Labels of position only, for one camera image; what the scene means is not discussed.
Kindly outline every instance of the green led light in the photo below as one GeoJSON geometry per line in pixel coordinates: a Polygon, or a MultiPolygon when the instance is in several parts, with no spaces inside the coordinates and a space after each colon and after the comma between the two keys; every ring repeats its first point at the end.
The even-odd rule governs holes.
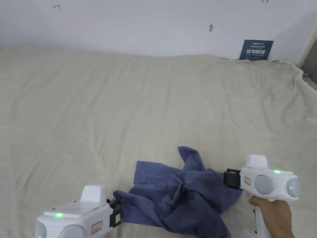
{"type": "Polygon", "coordinates": [[[55,218],[63,218],[63,214],[62,213],[57,213],[55,218]]]}

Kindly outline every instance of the crumpled fabric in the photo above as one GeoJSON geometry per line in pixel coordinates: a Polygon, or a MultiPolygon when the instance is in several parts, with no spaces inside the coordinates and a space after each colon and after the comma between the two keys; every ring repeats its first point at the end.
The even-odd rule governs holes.
{"type": "Polygon", "coordinates": [[[223,184],[223,173],[205,169],[198,151],[178,147],[183,170],[160,163],[137,161],[134,187],[115,191],[122,222],[162,227],[196,237],[228,238],[220,217],[242,191],[223,184]]]}

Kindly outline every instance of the hand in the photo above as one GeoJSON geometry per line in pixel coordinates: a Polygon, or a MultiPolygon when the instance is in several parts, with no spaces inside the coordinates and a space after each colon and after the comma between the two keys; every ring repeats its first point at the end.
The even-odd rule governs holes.
{"type": "Polygon", "coordinates": [[[270,202],[253,196],[249,203],[260,207],[264,223],[272,238],[295,238],[292,233],[292,212],[286,201],[270,202]]]}

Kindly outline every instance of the poster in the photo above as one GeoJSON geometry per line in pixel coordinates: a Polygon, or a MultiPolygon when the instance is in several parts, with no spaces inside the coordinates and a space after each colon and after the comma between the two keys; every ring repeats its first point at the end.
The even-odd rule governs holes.
{"type": "Polygon", "coordinates": [[[268,60],[273,41],[244,40],[240,59],[268,60]]]}

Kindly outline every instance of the beige bedsheet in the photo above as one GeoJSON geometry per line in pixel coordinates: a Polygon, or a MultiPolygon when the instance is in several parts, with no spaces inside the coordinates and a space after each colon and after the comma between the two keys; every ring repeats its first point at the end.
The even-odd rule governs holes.
{"type": "MultiPolygon", "coordinates": [[[[240,169],[248,153],[294,171],[296,238],[316,237],[317,92],[294,65],[78,53],[0,51],[0,237],[33,237],[44,210],[87,184],[133,186],[137,160],[182,168],[177,146],[206,168],[240,169]]],[[[223,215],[232,237],[255,228],[249,195],[223,215]]],[[[186,237],[123,224],[107,237],[186,237]]]]}

